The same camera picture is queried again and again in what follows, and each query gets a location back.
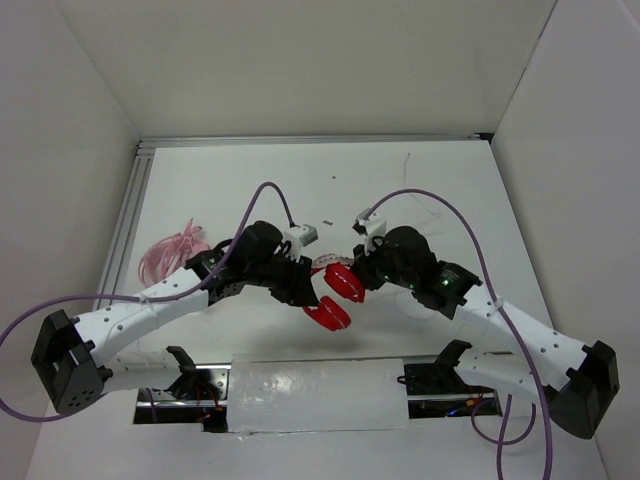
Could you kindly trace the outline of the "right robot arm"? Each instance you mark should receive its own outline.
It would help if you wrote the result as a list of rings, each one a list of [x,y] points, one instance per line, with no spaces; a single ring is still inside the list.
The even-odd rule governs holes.
[[[552,422],[577,438],[594,436],[620,389],[612,347],[570,338],[492,296],[477,275],[437,259],[413,227],[388,230],[385,222],[358,220],[353,228],[364,241],[353,249],[351,270],[365,289],[403,288],[424,309],[476,330],[515,357],[501,363],[453,340],[437,358],[441,388],[488,386],[546,406]]]

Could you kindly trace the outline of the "red headphones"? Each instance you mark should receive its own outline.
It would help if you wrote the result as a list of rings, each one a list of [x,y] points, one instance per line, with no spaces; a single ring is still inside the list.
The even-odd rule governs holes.
[[[352,258],[334,253],[324,254],[312,261],[311,276],[322,274],[325,284],[335,295],[361,304],[365,300],[365,287],[351,270],[354,263]],[[331,332],[347,329],[351,325],[347,311],[331,296],[322,296],[317,306],[305,306],[303,311],[314,322]]]

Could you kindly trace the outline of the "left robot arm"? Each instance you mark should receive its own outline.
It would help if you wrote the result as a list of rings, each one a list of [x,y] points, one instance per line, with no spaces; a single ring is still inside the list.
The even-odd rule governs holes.
[[[262,287],[291,307],[316,306],[312,261],[304,247],[316,228],[295,225],[280,231],[257,221],[235,238],[202,251],[166,279],[139,292],[135,301],[114,303],[75,317],[58,310],[41,325],[32,355],[55,411],[73,415],[110,391],[163,388],[184,399],[207,383],[179,346],[152,354],[127,354],[142,337],[185,315],[200,312],[247,286]]]

